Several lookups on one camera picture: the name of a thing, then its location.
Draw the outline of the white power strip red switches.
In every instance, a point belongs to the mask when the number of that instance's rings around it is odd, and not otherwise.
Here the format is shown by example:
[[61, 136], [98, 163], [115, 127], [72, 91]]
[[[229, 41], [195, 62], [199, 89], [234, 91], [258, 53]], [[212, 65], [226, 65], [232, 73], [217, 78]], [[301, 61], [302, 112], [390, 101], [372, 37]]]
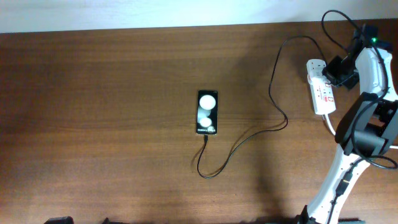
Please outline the white power strip red switches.
[[336, 110], [332, 85], [322, 74], [326, 63], [320, 59], [311, 59], [306, 64], [307, 80], [312, 95], [313, 109], [317, 115], [326, 115]]

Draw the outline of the black smartphone with white circles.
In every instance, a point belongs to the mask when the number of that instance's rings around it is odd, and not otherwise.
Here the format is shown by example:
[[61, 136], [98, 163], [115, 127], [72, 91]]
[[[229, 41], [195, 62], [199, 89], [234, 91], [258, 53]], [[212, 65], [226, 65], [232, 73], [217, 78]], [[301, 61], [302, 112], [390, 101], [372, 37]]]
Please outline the black smartphone with white circles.
[[202, 135], [218, 132], [218, 92], [199, 90], [197, 97], [197, 122], [195, 131]]

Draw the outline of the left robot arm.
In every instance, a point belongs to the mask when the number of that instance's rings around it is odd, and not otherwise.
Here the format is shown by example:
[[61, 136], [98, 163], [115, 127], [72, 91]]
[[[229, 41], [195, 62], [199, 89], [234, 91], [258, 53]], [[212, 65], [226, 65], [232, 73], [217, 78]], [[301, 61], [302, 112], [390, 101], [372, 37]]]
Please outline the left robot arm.
[[129, 222], [115, 221], [108, 217], [94, 221], [92, 220], [83, 221], [80, 219], [73, 218], [71, 216], [64, 216], [64, 217], [49, 218], [46, 221], [44, 221], [44, 224], [129, 224]]

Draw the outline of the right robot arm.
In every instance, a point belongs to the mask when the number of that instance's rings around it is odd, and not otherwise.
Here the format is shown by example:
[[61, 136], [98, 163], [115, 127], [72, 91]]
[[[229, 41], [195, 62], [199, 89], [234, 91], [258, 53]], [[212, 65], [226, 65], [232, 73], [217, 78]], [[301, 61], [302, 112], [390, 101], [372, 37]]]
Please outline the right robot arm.
[[338, 223], [341, 209], [360, 175], [385, 154], [397, 137], [397, 93], [391, 75], [392, 45], [377, 37], [378, 29], [355, 30], [345, 58], [329, 63], [307, 62], [307, 78], [314, 109], [331, 113], [333, 86], [352, 89], [360, 96], [335, 130], [335, 157], [315, 198], [295, 217], [296, 223]]

